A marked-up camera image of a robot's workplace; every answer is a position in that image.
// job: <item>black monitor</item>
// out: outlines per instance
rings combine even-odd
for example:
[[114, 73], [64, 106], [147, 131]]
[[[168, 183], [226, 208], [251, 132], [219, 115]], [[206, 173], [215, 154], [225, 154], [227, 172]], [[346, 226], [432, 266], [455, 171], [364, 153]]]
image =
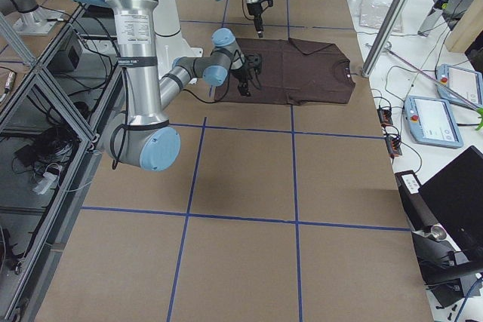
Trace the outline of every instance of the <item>black monitor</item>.
[[468, 259], [483, 259], [483, 154], [470, 146], [419, 193]]

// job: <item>dark brown cloth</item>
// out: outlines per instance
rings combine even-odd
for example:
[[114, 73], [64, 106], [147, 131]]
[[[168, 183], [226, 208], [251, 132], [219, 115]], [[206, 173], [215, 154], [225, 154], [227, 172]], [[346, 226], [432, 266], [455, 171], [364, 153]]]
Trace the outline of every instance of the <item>dark brown cloth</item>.
[[348, 103], [355, 84], [349, 71], [349, 60], [331, 43], [238, 38], [244, 54], [261, 54], [262, 90], [250, 84], [251, 97], [240, 96], [238, 80], [217, 87], [215, 99], [225, 94], [224, 102], [274, 103], [300, 105], [304, 102]]

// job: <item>metal rack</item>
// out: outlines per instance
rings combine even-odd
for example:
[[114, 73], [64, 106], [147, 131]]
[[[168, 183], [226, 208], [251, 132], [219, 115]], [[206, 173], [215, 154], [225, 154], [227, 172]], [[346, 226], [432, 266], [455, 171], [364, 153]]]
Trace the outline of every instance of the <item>metal rack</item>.
[[[81, 15], [82, 9], [78, 8], [40, 57], [35, 57], [0, 14], [0, 35], [29, 68], [20, 86], [0, 110], [0, 224], [4, 231], [8, 230], [9, 244], [17, 254], [15, 260], [5, 260], [0, 270], [0, 321], [25, 321], [35, 317], [88, 190], [85, 186], [100, 160], [99, 152], [93, 147], [97, 130], [109, 117], [107, 110], [122, 87], [121, 73], [116, 69], [108, 83], [91, 91], [89, 84], [99, 84], [102, 80], [92, 73], [96, 61], [101, 67], [100, 60], [88, 52], [83, 54], [73, 74], [83, 74], [89, 89], [78, 94], [84, 102], [91, 105], [95, 102], [97, 106], [86, 120], [74, 105], [77, 99], [69, 96], [73, 90], [69, 75], [53, 76], [48, 70], [61, 42], [71, 33], [73, 20]], [[31, 99], [42, 106], [34, 107]], [[17, 165], [14, 153], [52, 127], [43, 109], [61, 119], [75, 134], [76, 142], [64, 156], [68, 162], [58, 185], [37, 195], [32, 191], [38, 177], [35, 168], [28, 170], [22, 164]]]

